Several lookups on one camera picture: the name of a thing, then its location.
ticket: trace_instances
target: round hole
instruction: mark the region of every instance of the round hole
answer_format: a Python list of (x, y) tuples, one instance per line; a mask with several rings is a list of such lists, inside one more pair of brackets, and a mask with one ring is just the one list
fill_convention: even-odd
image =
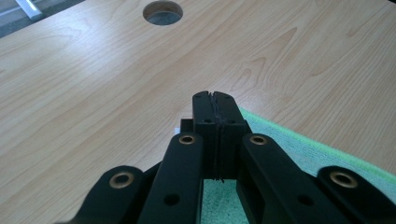
[(250, 137), (250, 142), (252, 142), (256, 145), (265, 145), (265, 144), (267, 144), (267, 139), (265, 139), (264, 137), (255, 135), (255, 136)]
[(183, 9), (171, 1), (156, 1), (143, 9), (143, 17), (154, 25), (170, 25), (183, 17)]
[(195, 139), (194, 139), (194, 137), (191, 136), (191, 135), (183, 135), (183, 136), (181, 136), (180, 138), (178, 138), (178, 141), (179, 141), (181, 144), (189, 145), (189, 144), (194, 143), (194, 142), (195, 142)]
[(353, 176), (346, 173), (337, 171), (331, 172), (330, 179), (332, 180), (332, 182), (344, 188), (354, 189), (358, 186), (358, 181), (356, 181)]
[(299, 195), (299, 196), (297, 197), (297, 199), (298, 199), (298, 201), (299, 201), (300, 203), (302, 203), (303, 205), (306, 205), (306, 206), (312, 206), (312, 205), (314, 205), (314, 201), (313, 201), (309, 196), (306, 196), (306, 195), (304, 195), (304, 194)]
[(113, 189), (123, 189), (134, 182), (134, 175), (129, 172), (119, 172), (113, 175), (109, 181), (110, 187)]
[(163, 198), (163, 202), (169, 206), (173, 206), (180, 202), (180, 197), (177, 194), (168, 194)]

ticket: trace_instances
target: black mechanical linkage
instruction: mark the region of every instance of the black mechanical linkage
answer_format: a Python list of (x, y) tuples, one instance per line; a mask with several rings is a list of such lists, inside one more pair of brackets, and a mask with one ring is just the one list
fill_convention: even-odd
[(303, 172), (269, 136), (252, 133), (232, 96), (192, 97), (163, 161), (106, 172), (67, 223), (200, 223), (203, 179), (236, 179), (249, 223), (396, 223), (396, 206), (356, 173)]

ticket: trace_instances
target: light wood tabletop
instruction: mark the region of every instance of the light wood tabletop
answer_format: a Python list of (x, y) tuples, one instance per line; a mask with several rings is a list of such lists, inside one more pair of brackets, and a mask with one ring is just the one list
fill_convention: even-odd
[(396, 5), (87, 0), (0, 39), (0, 219), (73, 217), (119, 165), (160, 161), (198, 91), (396, 174)]

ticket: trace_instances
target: wood grain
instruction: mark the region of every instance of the wood grain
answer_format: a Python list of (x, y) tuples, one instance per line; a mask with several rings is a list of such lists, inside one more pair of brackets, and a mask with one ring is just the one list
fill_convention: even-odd
[(396, 174), (396, 6), (87, 0), (0, 39), (0, 218), (75, 215), (112, 167), (162, 159), (198, 91)]

